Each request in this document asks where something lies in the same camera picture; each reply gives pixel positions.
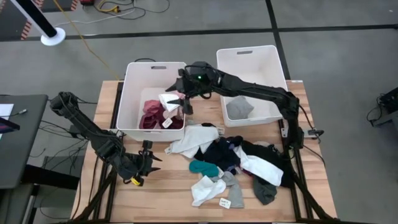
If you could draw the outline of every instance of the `teal sock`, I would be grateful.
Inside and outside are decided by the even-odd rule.
[[[193,173],[199,173],[203,176],[216,177],[218,176],[217,166],[203,161],[192,161],[189,163],[189,170]]]

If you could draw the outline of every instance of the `white plastic bin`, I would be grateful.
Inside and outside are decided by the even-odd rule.
[[[144,102],[175,83],[183,62],[133,62],[127,66],[116,127],[137,141],[175,141],[184,137],[182,129],[139,129]]]
[[[273,45],[218,50],[217,66],[219,70],[236,75],[245,82],[282,87],[287,90],[278,51]],[[225,126],[266,124],[282,118],[275,103],[250,97],[246,99],[254,109],[247,119],[232,120],[228,117],[226,105],[233,98],[221,97]]]

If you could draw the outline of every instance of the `gray sock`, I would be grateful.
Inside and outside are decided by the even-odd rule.
[[[275,200],[277,193],[276,187],[272,184],[260,183],[260,177],[253,176],[253,191],[254,195],[260,200],[263,205],[268,205]]]
[[[219,180],[219,177],[210,178],[213,182]],[[221,179],[226,183],[227,186],[231,186],[228,192],[228,200],[231,201],[231,208],[243,208],[243,194],[242,189],[239,186],[239,182],[235,179],[231,172],[225,171]]]
[[[248,103],[244,96],[237,96],[226,105],[226,111],[231,120],[247,119],[253,109],[254,107]]]

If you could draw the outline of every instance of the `white cloth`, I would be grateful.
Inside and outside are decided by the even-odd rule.
[[[200,206],[203,202],[223,193],[225,188],[226,184],[222,179],[213,182],[210,178],[204,176],[191,187],[193,196],[192,206]]]
[[[241,158],[241,167],[250,173],[268,181],[274,186],[279,186],[284,172],[274,164],[257,156],[248,156],[241,146],[235,147],[234,152]]]
[[[209,145],[218,137],[215,127],[189,125],[185,127],[184,138],[172,142],[170,150],[172,153],[181,153],[188,158],[193,158],[199,147],[202,153],[205,153]]]

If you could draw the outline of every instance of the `black table leg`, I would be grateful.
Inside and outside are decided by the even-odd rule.
[[[21,182],[45,184],[64,189],[76,190],[79,183],[79,178],[32,165],[26,165]]]

